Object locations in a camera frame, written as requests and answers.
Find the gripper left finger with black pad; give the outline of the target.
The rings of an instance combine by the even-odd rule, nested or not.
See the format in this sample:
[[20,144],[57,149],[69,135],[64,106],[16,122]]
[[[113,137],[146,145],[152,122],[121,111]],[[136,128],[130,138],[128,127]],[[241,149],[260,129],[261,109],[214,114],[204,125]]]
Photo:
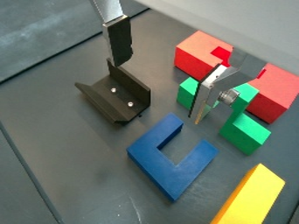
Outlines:
[[133,54],[129,17],[122,12],[118,0],[89,0],[89,3],[102,21],[109,57],[113,66],[118,67]]

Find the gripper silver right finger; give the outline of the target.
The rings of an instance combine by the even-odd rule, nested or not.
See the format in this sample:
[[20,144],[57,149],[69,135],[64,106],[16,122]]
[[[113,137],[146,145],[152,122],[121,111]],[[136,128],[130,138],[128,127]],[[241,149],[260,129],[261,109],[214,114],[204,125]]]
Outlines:
[[209,113],[216,101],[232,104],[238,97],[233,87],[253,80],[267,63],[245,52],[233,52],[228,57],[228,64],[229,67],[216,65],[198,84],[188,114],[194,124]]

